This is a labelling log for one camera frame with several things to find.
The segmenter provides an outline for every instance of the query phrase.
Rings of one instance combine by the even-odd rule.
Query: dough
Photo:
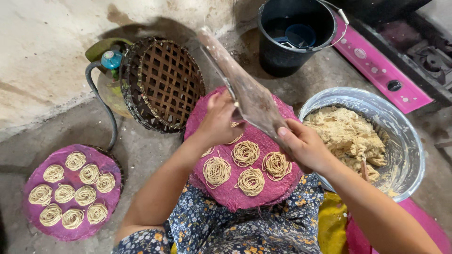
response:
[[[361,174],[361,161],[366,160],[370,181],[380,177],[369,163],[386,165],[385,145],[365,118],[333,106],[309,114],[303,124],[315,129],[331,153],[356,173]]]

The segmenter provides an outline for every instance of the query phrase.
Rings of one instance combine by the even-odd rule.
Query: blue floral fabric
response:
[[[315,174],[303,176],[288,199],[272,207],[238,210],[206,197],[188,183],[169,217],[178,253],[320,253],[318,211],[323,188]],[[123,240],[114,254],[169,253],[161,230],[142,230]]]

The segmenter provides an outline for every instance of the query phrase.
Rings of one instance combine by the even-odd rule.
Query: pink sack cloth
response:
[[[209,98],[213,94],[222,92],[225,89],[225,86],[218,87],[214,91],[207,94],[205,97],[202,97],[198,100],[196,107],[191,112],[190,117],[187,121],[186,131],[184,135],[185,139],[189,138],[198,129],[199,124],[207,113],[207,103],[209,101]],[[299,121],[293,113],[291,107],[287,106],[275,95],[272,96],[279,108],[280,114],[284,118],[292,118]],[[290,193],[293,192],[303,175],[303,172],[295,163],[292,164],[291,173],[286,175],[284,179],[277,182],[270,180],[267,174],[263,172],[265,179],[263,191],[255,197],[246,196],[239,188],[234,188],[234,186],[237,183],[237,179],[240,173],[248,169],[249,167],[242,168],[237,166],[231,156],[231,151],[234,146],[239,142],[246,140],[252,141],[259,145],[259,158],[251,166],[255,169],[262,168],[262,160],[266,154],[273,151],[279,151],[279,147],[275,142],[273,142],[268,136],[266,136],[257,128],[249,125],[245,129],[243,136],[236,143],[231,145],[216,146],[213,153],[205,156],[204,158],[201,158],[200,161],[196,164],[192,175],[189,177],[189,181],[193,186],[201,189],[206,195],[213,197],[219,204],[227,207],[231,212],[236,212],[238,209],[247,209],[262,205],[272,205],[281,202],[282,200],[286,199],[290,195]],[[206,160],[212,157],[218,157],[218,152],[220,154],[220,157],[229,162],[229,164],[231,165],[231,177],[228,181],[218,186],[216,189],[210,189],[209,187],[206,187],[202,168]]]
[[[72,198],[67,203],[58,203],[55,201],[55,191],[59,187],[59,184],[68,184],[74,187],[75,191],[81,188],[84,184],[79,177],[79,170],[72,171],[65,166],[67,156],[74,152],[78,151],[83,153],[86,156],[86,162],[83,166],[93,163],[98,166],[99,172],[101,174],[111,173],[115,178],[115,186],[108,193],[101,193],[97,190],[96,184],[91,184],[90,186],[96,190],[96,200],[94,203],[101,203],[107,207],[108,214],[104,221],[99,222],[98,224],[91,225],[88,222],[86,213],[88,211],[89,205],[81,206],[79,205],[74,198]],[[60,165],[64,168],[64,178],[55,183],[50,183],[44,180],[43,175],[48,166],[52,164]],[[67,210],[71,208],[80,209],[85,214],[83,222],[76,229],[66,229],[63,227],[61,220],[57,222],[53,226],[44,226],[39,220],[39,215],[44,210],[45,207],[37,204],[31,204],[28,201],[28,196],[30,192],[36,186],[40,184],[47,184],[52,188],[52,199],[51,203],[56,203],[62,210],[62,213],[65,213]],[[85,146],[85,145],[70,145],[63,147],[54,153],[52,153],[44,162],[42,162],[37,169],[33,172],[33,174],[28,179],[27,183],[24,186],[24,196],[22,199],[22,208],[25,214],[25,217],[28,221],[34,225],[37,229],[39,229],[42,233],[46,235],[52,235],[55,239],[59,241],[75,241],[75,240],[84,240],[94,235],[99,229],[110,219],[113,211],[116,209],[116,205],[119,201],[119,196],[121,195],[121,171],[116,165],[116,162],[98,152],[96,149]]]

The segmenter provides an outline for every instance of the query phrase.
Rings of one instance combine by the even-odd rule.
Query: concrete wall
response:
[[[433,0],[418,10],[418,13],[428,18],[443,32],[452,34],[452,1]]]
[[[93,97],[85,51],[98,40],[160,35],[183,44],[203,25],[221,35],[254,18],[261,2],[3,0],[0,141]]]

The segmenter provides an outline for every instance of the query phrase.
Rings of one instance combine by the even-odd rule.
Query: black rubber hose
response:
[[[113,125],[113,133],[112,133],[112,139],[110,140],[110,144],[108,145],[107,151],[110,152],[113,149],[114,144],[116,143],[116,139],[118,137],[118,126],[116,125],[116,119],[114,118],[113,112],[110,109],[109,106],[107,106],[105,104],[105,102],[101,99],[100,95],[99,95],[99,91],[97,90],[96,86],[94,85],[93,79],[91,78],[91,71],[96,68],[102,66],[102,64],[100,63],[100,61],[95,61],[90,63],[85,70],[85,76],[86,76],[86,81],[88,81],[89,86],[91,87],[91,90],[93,91],[93,93],[96,95],[97,99],[102,103],[102,105],[104,106],[105,110],[108,113],[108,116],[110,117],[110,121],[112,122]]]

